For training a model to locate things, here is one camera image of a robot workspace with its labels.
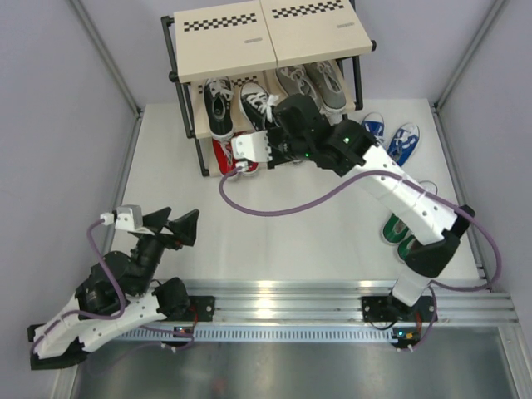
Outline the red sneaker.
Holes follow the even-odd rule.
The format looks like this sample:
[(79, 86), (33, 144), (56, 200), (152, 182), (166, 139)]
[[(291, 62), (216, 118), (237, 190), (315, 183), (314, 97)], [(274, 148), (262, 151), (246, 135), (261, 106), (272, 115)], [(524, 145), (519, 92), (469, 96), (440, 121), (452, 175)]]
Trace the red sneaker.
[(246, 177), (251, 177), (259, 172), (259, 163), (250, 160), (239, 162), (239, 173)]
[(234, 159), (230, 140), (212, 139), (214, 156), (221, 175), (232, 173), (236, 168), (237, 161)]

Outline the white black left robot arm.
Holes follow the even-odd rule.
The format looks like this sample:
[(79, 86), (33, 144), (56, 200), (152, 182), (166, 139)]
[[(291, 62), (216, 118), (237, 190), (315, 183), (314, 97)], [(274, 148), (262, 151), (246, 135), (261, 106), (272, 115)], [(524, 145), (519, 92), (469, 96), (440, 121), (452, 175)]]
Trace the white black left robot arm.
[(136, 239), (129, 253), (95, 252), (97, 262), (66, 306), (50, 321), (28, 328), (30, 368), (57, 370), (84, 362), (114, 338), (160, 321), (197, 323), (197, 307), (180, 278), (154, 285), (155, 271), (167, 250), (195, 244), (200, 212), (193, 209), (177, 219), (165, 207), (143, 214), (138, 205), (122, 205), (100, 215), (87, 230), (110, 226)]

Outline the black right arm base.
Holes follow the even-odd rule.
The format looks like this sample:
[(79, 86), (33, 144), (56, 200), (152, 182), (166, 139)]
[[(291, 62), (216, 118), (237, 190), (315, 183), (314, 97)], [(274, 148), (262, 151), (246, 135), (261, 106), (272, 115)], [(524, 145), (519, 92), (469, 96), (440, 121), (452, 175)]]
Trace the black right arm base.
[(426, 288), (413, 305), (402, 303), (390, 293), (363, 296), (361, 303), (363, 321), (381, 330), (411, 324), (421, 331), (424, 325), (438, 321), (436, 296), (432, 287)]

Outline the grey sneaker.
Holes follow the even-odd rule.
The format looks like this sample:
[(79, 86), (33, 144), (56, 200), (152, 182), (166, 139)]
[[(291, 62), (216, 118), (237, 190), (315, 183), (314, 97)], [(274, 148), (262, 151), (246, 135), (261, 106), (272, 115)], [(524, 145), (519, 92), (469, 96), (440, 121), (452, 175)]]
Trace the grey sneaker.
[(313, 82), (308, 77), (303, 65), (285, 66), (275, 70), (278, 84), (288, 95), (302, 94), (313, 99), (318, 108), (321, 107), (321, 97)]
[(320, 97), (320, 108), (329, 114), (345, 111), (347, 100), (330, 61), (304, 65), (306, 73)]

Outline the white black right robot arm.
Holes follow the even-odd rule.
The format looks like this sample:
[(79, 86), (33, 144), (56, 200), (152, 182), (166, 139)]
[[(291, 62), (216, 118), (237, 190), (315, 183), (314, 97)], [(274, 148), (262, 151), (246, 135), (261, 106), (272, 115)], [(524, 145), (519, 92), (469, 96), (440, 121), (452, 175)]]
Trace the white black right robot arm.
[(454, 257), (474, 210), (468, 205), (454, 208), (439, 204), (371, 133), (351, 120), (331, 124), (309, 96), (296, 94), (282, 100), (273, 109), (273, 119), (276, 126), (267, 133), (269, 167), (301, 160), (340, 177), (352, 175), (414, 234), (416, 242), (406, 256), (406, 269), (388, 300), (389, 313), (395, 319), (411, 318), (418, 312), (418, 300), (429, 283)]

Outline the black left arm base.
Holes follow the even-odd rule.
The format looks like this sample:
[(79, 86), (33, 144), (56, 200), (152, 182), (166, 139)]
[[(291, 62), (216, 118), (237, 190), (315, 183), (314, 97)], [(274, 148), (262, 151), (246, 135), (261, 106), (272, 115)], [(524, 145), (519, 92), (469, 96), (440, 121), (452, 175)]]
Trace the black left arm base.
[(215, 310), (214, 296), (190, 296), (180, 299), (170, 310), (171, 322), (211, 322)]

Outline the black sneaker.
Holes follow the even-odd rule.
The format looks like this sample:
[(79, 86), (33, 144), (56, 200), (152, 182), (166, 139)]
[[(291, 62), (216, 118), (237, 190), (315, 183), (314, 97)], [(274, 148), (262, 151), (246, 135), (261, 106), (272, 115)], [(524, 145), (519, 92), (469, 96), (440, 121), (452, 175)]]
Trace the black sneaker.
[(239, 93), (239, 108), (255, 131), (266, 131), (277, 127), (273, 111), (278, 96), (270, 94), (255, 82), (242, 85)]
[(227, 77), (210, 78), (204, 84), (204, 106), (213, 139), (227, 141), (234, 135), (231, 104), (234, 90)]

